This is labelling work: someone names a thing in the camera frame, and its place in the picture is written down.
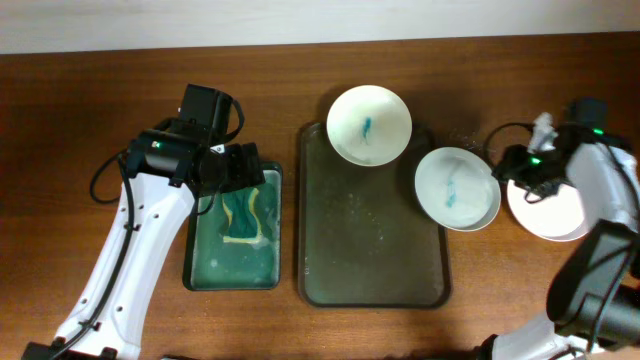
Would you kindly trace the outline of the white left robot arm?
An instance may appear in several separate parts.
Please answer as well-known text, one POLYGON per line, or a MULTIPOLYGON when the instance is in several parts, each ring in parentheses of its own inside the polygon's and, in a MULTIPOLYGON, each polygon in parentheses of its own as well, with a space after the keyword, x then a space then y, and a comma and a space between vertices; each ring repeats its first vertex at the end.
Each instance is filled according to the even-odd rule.
POLYGON ((51 344, 25 359, 136 359, 159 274, 200 198, 263 183, 257 147, 234 143, 239 102, 190 84, 178 114, 142 131, 113 156, 122 178, 117 214, 78 302, 51 344))

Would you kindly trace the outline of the green and yellow sponge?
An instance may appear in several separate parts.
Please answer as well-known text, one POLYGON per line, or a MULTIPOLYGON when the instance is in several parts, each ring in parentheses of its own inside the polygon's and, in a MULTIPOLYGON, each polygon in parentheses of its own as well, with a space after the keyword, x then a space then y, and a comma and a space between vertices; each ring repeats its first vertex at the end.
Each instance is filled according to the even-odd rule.
POLYGON ((263 240, 262 224, 256 212, 257 188, 226 193, 222 206, 228 227, 223 235, 224 243, 255 245, 263 240))

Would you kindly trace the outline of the white plate bottom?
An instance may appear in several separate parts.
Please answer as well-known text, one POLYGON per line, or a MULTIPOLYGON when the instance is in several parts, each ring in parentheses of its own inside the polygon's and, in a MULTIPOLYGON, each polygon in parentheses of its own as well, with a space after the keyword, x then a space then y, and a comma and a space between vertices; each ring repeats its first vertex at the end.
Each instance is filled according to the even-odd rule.
POLYGON ((573 187, 562 184, 556 195, 539 201, 534 194, 526 196, 526 191, 510 180, 506 196, 519 224, 540 238, 568 242, 583 237, 589 231, 580 195, 573 187))

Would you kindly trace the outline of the white plate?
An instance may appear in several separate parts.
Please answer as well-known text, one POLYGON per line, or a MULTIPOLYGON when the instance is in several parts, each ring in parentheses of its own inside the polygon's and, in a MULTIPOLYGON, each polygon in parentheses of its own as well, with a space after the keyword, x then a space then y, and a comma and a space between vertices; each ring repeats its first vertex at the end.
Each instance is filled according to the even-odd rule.
POLYGON ((377 85, 351 88, 332 103, 326 131, 333 149, 345 160, 365 167, 385 165, 407 148, 412 117, 404 101, 377 85))
POLYGON ((534 194, 526 196, 526 191, 510 180, 506 196, 519 224, 540 238, 568 242, 583 237, 589 231, 580 195, 573 187, 562 184, 556 195, 539 201, 534 194))

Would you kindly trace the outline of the white plate top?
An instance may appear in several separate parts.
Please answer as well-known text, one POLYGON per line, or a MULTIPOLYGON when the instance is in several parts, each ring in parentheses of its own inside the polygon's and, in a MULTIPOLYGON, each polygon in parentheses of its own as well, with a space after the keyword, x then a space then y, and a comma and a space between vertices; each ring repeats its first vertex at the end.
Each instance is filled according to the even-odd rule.
POLYGON ((412 117, 404 101, 377 85, 351 88, 332 103, 326 131, 333 149, 345 160, 365 167, 385 165, 407 148, 412 117))

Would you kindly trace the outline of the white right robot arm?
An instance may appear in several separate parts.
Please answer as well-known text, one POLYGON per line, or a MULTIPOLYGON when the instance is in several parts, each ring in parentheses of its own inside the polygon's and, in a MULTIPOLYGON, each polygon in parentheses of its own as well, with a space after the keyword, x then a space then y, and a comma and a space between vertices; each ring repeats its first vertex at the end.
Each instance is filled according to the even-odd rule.
POLYGON ((628 141, 605 129, 607 105, 578 98, 553 125, 540 115, 528 145, 512 145, 492 167, 539 200, 563 185, 577 190, 588 232, 554 277, 546 312, 508 334, 492 335, 476 358, 589 359, 639 345, 639 180, 628 141))

